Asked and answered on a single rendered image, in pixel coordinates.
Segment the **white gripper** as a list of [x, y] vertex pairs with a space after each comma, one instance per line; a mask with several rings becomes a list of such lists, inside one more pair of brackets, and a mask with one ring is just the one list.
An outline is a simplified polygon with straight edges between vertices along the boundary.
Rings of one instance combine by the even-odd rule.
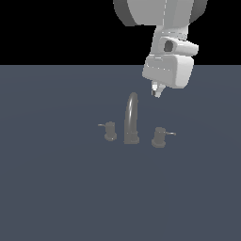
[[160, 98], [165, 86], [184, 88], [189, 81], [194, 65], [191, 56], [149, 55], [142, 76], [152, 80], [152, 95]]

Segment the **grey curved faucet spout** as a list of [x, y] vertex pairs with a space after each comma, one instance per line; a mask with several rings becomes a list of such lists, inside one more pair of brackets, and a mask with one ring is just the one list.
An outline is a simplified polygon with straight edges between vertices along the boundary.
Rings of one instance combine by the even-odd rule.
[[132, 92], [129, 96], [124, 120], [124, 143], [137, 144], [139, 137], [137, 135], [137, 94]]

